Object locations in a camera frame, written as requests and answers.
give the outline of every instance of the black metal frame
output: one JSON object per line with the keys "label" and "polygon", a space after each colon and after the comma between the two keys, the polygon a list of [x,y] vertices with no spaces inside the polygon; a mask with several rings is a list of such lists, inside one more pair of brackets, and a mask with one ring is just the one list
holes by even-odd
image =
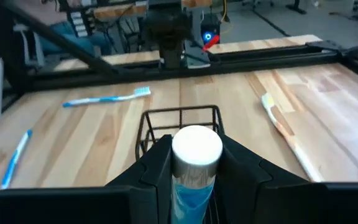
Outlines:
{"label": "black metal frame", "polygon": [[2,6],[11,11],[18,21],[88,65],[88,68],[53,72],[53,74],[41,73],[29,76],[25,71],[20,72],[16,74],[18,82],[11,83],[12,89],[16,93],[199,77],[325,63],[341,63],[358,74],[358,47],[343,49],[329,41],[312,42],[293,47],[214,54],[213,57],[219,58],[221,62],[211,64],[207,68],[164,70],[160,68],[159,60],[116,66],[86,53],[17,6],[7,1],[3,1]]}
{"label": "black metal frame", "polygon": [[[183,122],[183,117],[186,111],[191,110],[210,110],[211,111],[211,122],[202,122],[202,123],[185,123]],[[155,113],[165,113],[165,112],[172,112],[177,111],[179,112],[178,117],[178,124],[171,124],[171,125],[165,125],[165,126],[153,126],[150,115]],[[143,127],[145,126],[145,121],[147,123],[148,130],[146,130],[145,136],[142,139],[143,134]],[[136,138],[136,144],[135,144],[135,158],[136,161],[140,159],[140,153],[139,150],[142,150],[142,153],[145,154],[149,142],[152,142],[152,144],[157,143],[159,138],[155,137],[154,131],[156,130],[167,130],[167,129],[181,129],[186,126],[191,125],[200,125],[200,126],[206,126],[206,127],[212,127],[212,130],[219,133],[224,134],[224,128],[223,128],[223,122],[222,122],[222,116],[219,108],[216,105],[204,105],[204,106],[185,106],[185,107],[179,107],[179,108],[165,108],[165,109],[157,109],[157,110],[147,110],[142,113],[142,116],[140,118],[140,124],[139,124],[139,130],[137,132],[137,138]]]}

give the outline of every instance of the wooden tabletop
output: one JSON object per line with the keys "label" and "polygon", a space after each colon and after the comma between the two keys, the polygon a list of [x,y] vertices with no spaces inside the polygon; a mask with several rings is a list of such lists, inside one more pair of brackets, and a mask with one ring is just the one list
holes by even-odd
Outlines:
{"label": "wooden tabletop", "polygon": [[[212,0],[182,0],[182,6],[203,7],[210,6]],[[146,1],[139,1],[135,5],[123,4],[119,6],[105,6],[94,10],[97,19],[111,19],[117,16],[129,16],[143,14],[147,9]]]}
{"label": "wooden tabletop", "polygon": [[[256,40],[221,44],[211,51],[261,49],[314,40],[319,39],[304,35]],[[157,57],[155,52],[146,52],[105,59],[122,63]],[[83,66],[70,60],[56,70]],[[150,86],[152,95],[121,103],[62,108],[68,100],[127,95],[141,86]],[[358,181],[358,76],[340,64],[328,64],[27,94],[0,118],[0,183],[17,143],[29,128],[34,135],[12,187],[98,186],[135,162],[135,138],[143,111],[208,104],[219,106],[229,137],[306,178],[261,105],[263,91],[271,93],[325,180]],[[153,125],[178,122],[173,113],[151,119]],[[185,121],[204,119],[202,113],[193,113]]]}

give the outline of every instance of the metal wire basket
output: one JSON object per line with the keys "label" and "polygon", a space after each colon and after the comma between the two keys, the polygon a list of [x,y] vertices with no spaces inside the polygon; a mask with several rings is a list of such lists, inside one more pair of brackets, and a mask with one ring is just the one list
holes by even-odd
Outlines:
{"label": "metal wire basket", "polygon": [[[186,119],[186,115],[191,116],[190,111],[197,113],[198,119]],[[164,114],[167,113],[170,113],[170,115],[169,119],[165,119],[165,121],[171,122],[170,124],[163,124],[161,120],[159,120],[158,125],[153,125],[153,116],[165,116]],[[150,149],[164,134],[175,134],[179,131],[179,129],[190,125],[206,126],[217,133],[224,134],[221,112],[216,105],[166,108],[147,110],[143,112],[142,117],[140,118],[140,125],[135,145],[136,161],[140,159],[140,150],[142,150],[142,153],[145,154],[146,151]]]}
{"label": "metal wire basket", "polygon": [[[164,134],[174,135],[179,129],[190,125],[206,126],[219,134],[224,134],[221,113],[216,105],[145,111],[140,119],[135,144],[136,161],[140,159],[140,151],[145,154]],[[203,220],[204,224],[226,223],[223,203],[216,185],[215,182]]]}

